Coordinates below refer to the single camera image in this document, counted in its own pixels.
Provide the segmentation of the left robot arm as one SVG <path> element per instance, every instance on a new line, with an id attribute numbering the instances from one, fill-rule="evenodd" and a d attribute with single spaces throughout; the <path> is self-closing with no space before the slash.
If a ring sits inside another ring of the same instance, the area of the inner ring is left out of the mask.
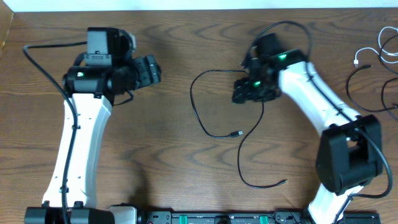
<path id="1" fill-rule="evenodd" d="M 90 27 L 87 50 L 56 87 L 64 99 L 64 123 L 54 172 L 39 207 L 26 223 L 145 223 L 146 213 L 128 203 L 97 207 L 96 176 L 104 130 L 115 97 L 161 80 L 153 55 L 133 58 L 136 39 L 122 29 Z"/>

